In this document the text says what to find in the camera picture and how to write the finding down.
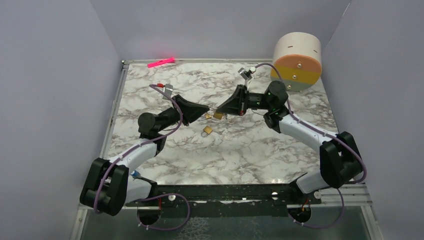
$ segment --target bolt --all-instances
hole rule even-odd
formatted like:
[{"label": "bolt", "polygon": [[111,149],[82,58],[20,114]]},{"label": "bolt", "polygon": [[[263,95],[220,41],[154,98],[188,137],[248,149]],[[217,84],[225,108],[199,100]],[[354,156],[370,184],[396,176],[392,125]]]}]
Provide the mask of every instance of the bolt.
[{"label": "bolt", "polygon": [[314,193],[313,193],[313,196],[314,196],[316,199],[321,199],[321,192],[316,191],[316,192],[314,192]]},{"label": "bolt", "polygon": [[272,197],[272,200],[277,200],[278,199],[278,197],[276,197],[278,195],[278,193],[277,192],[273,192],[273,193],[271,193],[271,196],[273,196]]}]

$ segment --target marble surface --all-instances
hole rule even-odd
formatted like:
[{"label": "marble surface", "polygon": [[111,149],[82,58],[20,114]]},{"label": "marble surface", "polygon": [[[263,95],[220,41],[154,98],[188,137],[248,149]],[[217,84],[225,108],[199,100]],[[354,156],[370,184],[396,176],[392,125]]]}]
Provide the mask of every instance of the marble surface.
[{"label": "marble surface", "polygon": [[[217,107],[244,80],[237,73],[255,63],[176,63],[156,68],[131,64],[125,81],[108,156],[130,147],[139,137],[141,113],[160,113],[171,103],[149,84],[172,84],[174,94],[188,101]],[[270,68],[260,67],[250,91],[263,93]],[[319,80],[302,93],[289,92],[293,111],[304,120],[329,131],[336,124],[323,84]],[[201,137],[208,125],[213,132]],[[269,129],[263,117],[247,111],[245,116],[196,121],[169,136],[163,151],[137,170],[159,184],[264,184],[289,183],[319,167],[318,155],[294,138]]]}]

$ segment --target pink marker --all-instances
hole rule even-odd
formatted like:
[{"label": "pink marker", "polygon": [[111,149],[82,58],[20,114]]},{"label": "pink marker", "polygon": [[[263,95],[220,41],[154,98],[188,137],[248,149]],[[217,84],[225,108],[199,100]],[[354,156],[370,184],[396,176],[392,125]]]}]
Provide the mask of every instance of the pink marker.
[{"label": "pink marker", "polygon": [[175,58],[171,57],[171,58],[168,58],[168,59],[163,59],[163,60],[159,60],[159,61],[156,61],[156,62],[148,63],[147,67],[153,68],[153,67],[156,67],[156,66],[159,66],[159,65],[169,64],[169,63],[175,63]]}]

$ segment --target floor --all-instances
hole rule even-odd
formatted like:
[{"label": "floor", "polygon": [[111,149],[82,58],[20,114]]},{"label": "floor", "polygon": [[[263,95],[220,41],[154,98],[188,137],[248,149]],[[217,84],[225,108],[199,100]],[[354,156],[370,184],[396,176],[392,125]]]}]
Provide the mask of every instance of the floor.
[{"label": "floor", "polygon": [[[160,113],[171,103],[149,84],[172,84],[174,94],[188,101],[217,107],[244,80],[237,73],[255,63],[175,63],[155,68],[130,64],[108,157],[130,147],[139,137],[141,113]],[[254,74],[250,91],[263,93],[270,69]],[[289,92],[293,111],[304,120],[337,131],[321,80],[302,93]],[[202,137],[208,125],[213,132]],[[263,117],[248,110],[244,116],[196,121],[169,136],[163,151],[143,163],[141,176],[158,184],[260,184],[289,183],[319,167],[318,155],[294,138],[269,129]]]}]

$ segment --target gray wall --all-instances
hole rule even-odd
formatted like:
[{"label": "gray wall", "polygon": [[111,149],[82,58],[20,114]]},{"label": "gray wall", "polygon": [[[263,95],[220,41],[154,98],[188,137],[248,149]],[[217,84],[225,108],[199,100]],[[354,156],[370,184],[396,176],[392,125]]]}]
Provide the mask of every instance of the gray wall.
[{"label": "gray wall", "polygon": [[91,0],[125,60],[272,58],[278,39],[306,32],[324,47],[350,0]]},{"label": "gray wall", "polygon": [[68,239],[121,61],[88,0],[0,3],[0,239]]},{"label": "gray wall", "polygon": [[385,239],[422,239],[424,1],[353,0],[323,51],[325,90],[353,133]]}]

